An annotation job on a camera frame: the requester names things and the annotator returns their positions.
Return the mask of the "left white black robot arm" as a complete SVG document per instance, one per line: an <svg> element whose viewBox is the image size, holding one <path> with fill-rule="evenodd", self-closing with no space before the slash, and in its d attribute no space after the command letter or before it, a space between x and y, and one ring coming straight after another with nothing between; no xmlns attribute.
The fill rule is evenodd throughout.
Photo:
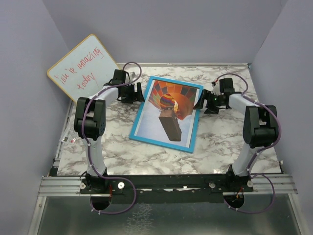
<svg viewBox="0 0 313 235"><path fill-rule="evenodd" d="M106 108L119 100L132 104L144 102L141 84L133 84L125 70L115 70L113 78L96 94L77 100L74 131L83 140L88 160L87 174L95 177L91 187L97 193L107 190L107 168L103 160L101 139L106 128Z"/></svg>

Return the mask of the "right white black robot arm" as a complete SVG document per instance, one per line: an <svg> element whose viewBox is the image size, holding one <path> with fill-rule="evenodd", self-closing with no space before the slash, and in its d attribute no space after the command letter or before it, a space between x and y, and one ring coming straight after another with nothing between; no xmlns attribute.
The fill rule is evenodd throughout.
<svg viewBox="0 0 313 235"><path fill-rule="evenodd" d="M235 109L244 115L243 148L230 169L234 175L225 178L229 191L238 190L243 182L240 177L250 176L257 156L275 146L281 137L281 125L274 105L262 104L243 92L235 91L232 78L219 77L212 82L216 89L204 89L194 106L195 110L206 108L206 114L218 114L220 109Z"/></svg>

